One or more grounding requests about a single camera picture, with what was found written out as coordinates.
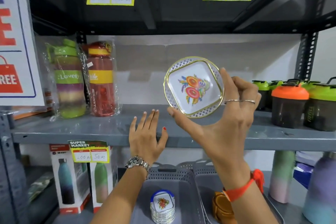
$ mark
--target hand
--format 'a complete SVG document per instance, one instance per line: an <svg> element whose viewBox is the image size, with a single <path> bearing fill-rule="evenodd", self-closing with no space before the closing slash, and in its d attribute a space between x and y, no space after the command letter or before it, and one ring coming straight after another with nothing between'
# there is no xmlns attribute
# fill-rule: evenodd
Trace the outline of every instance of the hand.
<svg viewBox="0 0 336 224"><path fill-rule="evenodd" d="M203 147L216 169L219 166L224 168L228 176L235 170L244 170L246 177L249 177L250 169L244 161L244 142L261 95L256 85L236 76L231 78L224 68L220 70L220 74L225 86L225 100L254 100L255 104L248 101L230 101L226 104L221 119L206 126L192 122L172 107L167 110L176 124Z"/></svg>
<svg viewBox="0 0 336 224"><path fill-rule="evenodd" d="M159 120L159 110L152 110L146 119L147 113L143 112L141 120L135 129L137 118L134 117L129 129L129 145L132 157L139 156L150 166L158 159L168 139L165 127L162 128L162 135L159 142L156 141L156 128Z"/></svg>

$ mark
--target watch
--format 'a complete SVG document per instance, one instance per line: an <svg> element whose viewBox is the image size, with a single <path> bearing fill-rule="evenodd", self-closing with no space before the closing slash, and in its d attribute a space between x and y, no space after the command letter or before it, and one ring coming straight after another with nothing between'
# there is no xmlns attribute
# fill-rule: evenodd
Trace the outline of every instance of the watch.
<svg viewBox="0 0 336 224"><path fill-rule="evenodd" d="M128 162L126 163L125 167L126 168L132 168L132 167L138 167L138 166L141 166L141 167L144 167L146 170L147 170L147 176L146 176L146 179L148 179L149 177L149 169L151 168L150 165L145 162L141 157L139 156L134 156L132 158L130 158L128 160Z"/></svg>

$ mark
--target red shopping bag graphic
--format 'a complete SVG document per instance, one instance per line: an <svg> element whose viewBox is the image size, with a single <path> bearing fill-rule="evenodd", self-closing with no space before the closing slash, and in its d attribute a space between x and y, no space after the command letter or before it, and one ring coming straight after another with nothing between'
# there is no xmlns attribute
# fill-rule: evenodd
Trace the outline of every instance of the red shopping bag graphic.
<svg viewBox="0 0 336 224"><path fill-rule="evenodd" d="M7 64L3 56L0 58L5 61L0 65L0 93L23 93L14 65Z"/></svg>

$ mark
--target red thread bracelet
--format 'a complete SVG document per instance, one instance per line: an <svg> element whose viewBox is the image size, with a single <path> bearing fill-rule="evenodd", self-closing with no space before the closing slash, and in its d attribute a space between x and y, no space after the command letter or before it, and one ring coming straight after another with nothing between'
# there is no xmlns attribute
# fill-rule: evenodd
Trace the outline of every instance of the red thread bracelet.
<svg viewBox="0 0 336 224"><path fill-rule="evenodd" d="M264 188L263 188L263 185L265 183L264 174L259 169L256 169L253 172L251 172L251 179L246 185L244 185L243 187L237 188L237 189L224 190L223 188L223 193L225 194L225 196L228 198L230 202L234 202L235 200L240 198L245 193L245 191L250 187L250 185L254 181L257 184L258 188L260 189L261 193L264 193Z"/></svg>

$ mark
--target person's left hand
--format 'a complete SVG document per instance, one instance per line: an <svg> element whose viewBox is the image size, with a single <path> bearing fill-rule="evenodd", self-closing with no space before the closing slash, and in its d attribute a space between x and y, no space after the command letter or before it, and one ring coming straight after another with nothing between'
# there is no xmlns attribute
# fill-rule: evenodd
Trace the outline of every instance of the person's left hand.
<svg viewBox="0 0 336 224"><path fill-rule="evenodd" d="M162 128L160 140L156 141L156 128L159 120L159 110L152 110L146 119L143 112L138 127L135 128L137 117L134 117L129 129L129 145L132 157L139 156L150 166L158 159L168 139L165 127Z"/></svg>

